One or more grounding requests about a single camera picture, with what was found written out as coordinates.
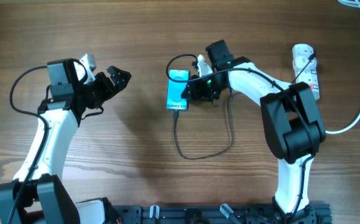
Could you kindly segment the teal-screen Galaxy smartphone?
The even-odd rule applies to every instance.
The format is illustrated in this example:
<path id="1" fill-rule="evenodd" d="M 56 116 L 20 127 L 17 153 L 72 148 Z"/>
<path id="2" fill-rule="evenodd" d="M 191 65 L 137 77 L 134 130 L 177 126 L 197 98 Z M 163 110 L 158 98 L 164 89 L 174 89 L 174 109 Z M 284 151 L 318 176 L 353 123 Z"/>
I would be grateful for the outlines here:
<path id="1" fill-rule="evenodd" d="M 188 80 L 190 72 L 188 70 L 169 70 L 169 77 L 177 81 Z M 168 110 L 186 110 L 188 102 L 181 97 L 187 86 L 186 83 L 173 82 L 168 80 L 166 108 Z"/>

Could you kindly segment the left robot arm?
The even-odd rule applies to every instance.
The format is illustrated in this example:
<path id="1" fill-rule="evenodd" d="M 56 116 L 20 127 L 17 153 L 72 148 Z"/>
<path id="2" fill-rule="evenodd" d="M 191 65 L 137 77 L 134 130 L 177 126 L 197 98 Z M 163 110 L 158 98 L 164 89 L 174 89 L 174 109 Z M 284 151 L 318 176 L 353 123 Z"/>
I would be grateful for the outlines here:
<path id="1" fill-rule="evenodd" d="M 75 203 L 62 184 L 68 147 L 85 114 L 102 114 L 105 101 L 123 91 L 131 74 L 110 66 L 94 74 L 92 55 L 44 65 L 51 84 L 37 112 L 28 155 L 11 182 L 0 184 L 1 223 L 122 223 L 106 197 Z"/>

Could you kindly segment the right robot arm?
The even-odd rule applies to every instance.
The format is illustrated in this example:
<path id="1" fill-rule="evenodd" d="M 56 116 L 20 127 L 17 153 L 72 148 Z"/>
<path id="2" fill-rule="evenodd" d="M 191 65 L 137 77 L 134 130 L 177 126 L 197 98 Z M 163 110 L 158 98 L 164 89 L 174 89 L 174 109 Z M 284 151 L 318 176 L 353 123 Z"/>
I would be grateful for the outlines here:
<path id="1" fill-rule="evenodd" d="M 195 57 L 192 65 L 197 73 L 182 81 L 181 97 L 213 101 L 228 88 L 259 105 L 265 140 L 279 165 L 273 216 L 282 223 L 313 218 L 308 198 L 310 168 L 326 130 L 310 87 L 273 78 L 246 57 L 234 58 L 223 40 L 207 46 L 206 53 L 211 63 L 203 55 Z"/>

